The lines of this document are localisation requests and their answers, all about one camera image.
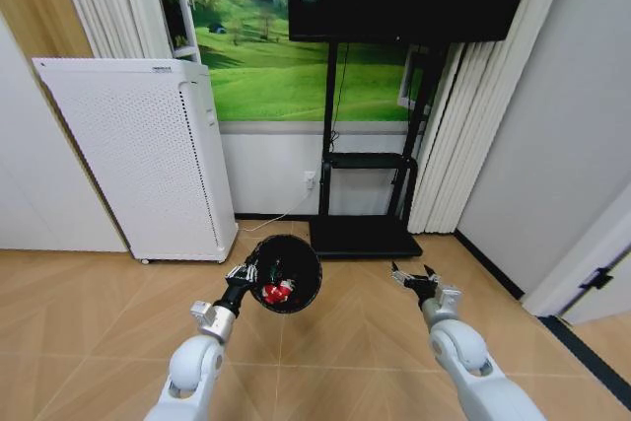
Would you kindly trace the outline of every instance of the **white wall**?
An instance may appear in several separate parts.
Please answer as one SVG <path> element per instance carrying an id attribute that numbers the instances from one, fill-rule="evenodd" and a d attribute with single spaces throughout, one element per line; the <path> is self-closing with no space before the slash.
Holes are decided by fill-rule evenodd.
<path id="1" fill-rule="evenodd" d="M 340 152 L 397 152 L 404 135 L 342 135 Z M 228 179 L 237 213 L 278 214 L 307 194 L 305 171 L 319 179 L 320 134 L 222 133 Z M 333 170 L 331 214 L 383 214 L 391 193 L 392 171 Z M 292 214 L 317 214 L 318 185 Z"/>
<path id="2" fill-rule="evenodd" d="M 0 248 L 126 251 L 0 16 Z"/>
<path id="3" fill-rule="evenodd" d="M 555 0 L 458 228 L 533 289 L 631 179 L 629 0 Z"/>

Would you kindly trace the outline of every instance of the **wall outlet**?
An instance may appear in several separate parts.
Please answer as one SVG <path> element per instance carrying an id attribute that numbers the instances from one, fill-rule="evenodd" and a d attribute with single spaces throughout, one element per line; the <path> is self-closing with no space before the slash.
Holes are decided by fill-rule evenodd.
<path id="1" fill-rule="evenodd" d="M 304 181 L 307 190 L 311 190 L 316 187 L 316 172 L 305 172 Z"/>

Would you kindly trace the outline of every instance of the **wallpaper mural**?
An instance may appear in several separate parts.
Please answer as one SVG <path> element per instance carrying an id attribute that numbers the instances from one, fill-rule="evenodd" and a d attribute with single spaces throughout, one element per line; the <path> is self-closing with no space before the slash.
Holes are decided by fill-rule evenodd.
<path id="1" fill-rule="evenodd" d="M 322 120 L 326 44 L 289 41 L 287 19 L 287 0 L 194 0 L 221 120 Z M 345 52 L 340 45 L 338 87 Z M 406 120 L 396 103 L 406 52 L 351 44 L 338 120 Z"/>

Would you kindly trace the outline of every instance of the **tiled floor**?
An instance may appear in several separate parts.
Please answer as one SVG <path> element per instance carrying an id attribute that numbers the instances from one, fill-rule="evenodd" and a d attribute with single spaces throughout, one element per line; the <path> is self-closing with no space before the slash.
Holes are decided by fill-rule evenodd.
<path id="1" fill-rule="evenodd" d="M 252 228 L 257 223 L 241 222 Z M 0 252 L 0 419 L 137 420 L 158 398 L 172 352 L 223 275 L 265 236 L 309 236 L 306 223 L 241 232 L 224 265 L 143 266 L 125 254 Z M 418 238 L 464 291 L 461 315 L 550 420 L 629 419 L 617 400 L 525 313 L 452 237 Z M 213 394 L 227 420 L 463 419 L 427 347 L 413 294 L 388 261 L 330 261 L 320 294 L 280 316 L 246 298 Z"/>
<path id="2" fill-rule="evenodd" d="M 631 312 L 591 320 L 572 327 L 620 377 L 631 384 Z"/>

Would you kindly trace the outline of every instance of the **tv stand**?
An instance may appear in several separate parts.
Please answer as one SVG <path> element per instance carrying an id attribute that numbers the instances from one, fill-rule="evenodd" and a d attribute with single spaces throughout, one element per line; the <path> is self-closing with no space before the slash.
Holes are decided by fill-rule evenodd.
<path id="1" fill-rule="evenodd" d="M 418 135 L 423 105 L 427 104 L 441 78 L 447 54 L 446 44 L 429 48 L 423 56 L 423 78 L 416 106 L 410 118 L 405 145 L 396 153 L 332 153 L 330 151 L 335 95 L 337 46 L 328 44 L 326 69 L 326 97 L 324 131 L 322 133 L 322 161 L 319 180 L 319 207 L 317 216 L 310 220 L 312 247 L 322 258 L 401 258 L 422 253 L 419 244 L 407 232 L 412 207 L 412 196 L 418 173 L 412 157 Z M 331 216 L 328 214 L 330 179 L 333 169 L 396 170 L 392 182 L 392 195 L 385 215 Z M 397 215 L 401 192 L 408 176 L 401 218 Z"/>

